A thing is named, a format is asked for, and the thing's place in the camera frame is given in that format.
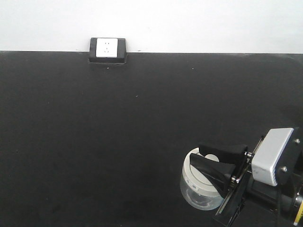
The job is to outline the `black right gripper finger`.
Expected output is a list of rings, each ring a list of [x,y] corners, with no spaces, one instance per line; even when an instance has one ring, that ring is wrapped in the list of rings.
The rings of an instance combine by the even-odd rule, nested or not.
[[[234,164],[216,162],[193,153],[190,154],[190,164],[211,182],[221,197],[227,196]]]
[[[248,146],[240,145],[214,145],[209,143],[199,143],[199,153],[203,156],[208,154],[215,155],[219,161],[227,164],[234,164],[237,167],[244,162],[245,152],[248,151]]]

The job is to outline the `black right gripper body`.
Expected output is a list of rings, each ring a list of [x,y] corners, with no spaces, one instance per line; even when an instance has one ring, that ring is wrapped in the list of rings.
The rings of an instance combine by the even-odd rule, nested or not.
[[[224,227],[232,226],[244,203],[252,201],[276,214],[276,226],[286,219],[295,227],[303,225],[303,130],[294,131],[276,165],[277,186],[270,186],[253,179],[251,161],[264,137],[253,152],[246,152],[246,166],[239,177],[231,178],[228,192],[214,219]]]

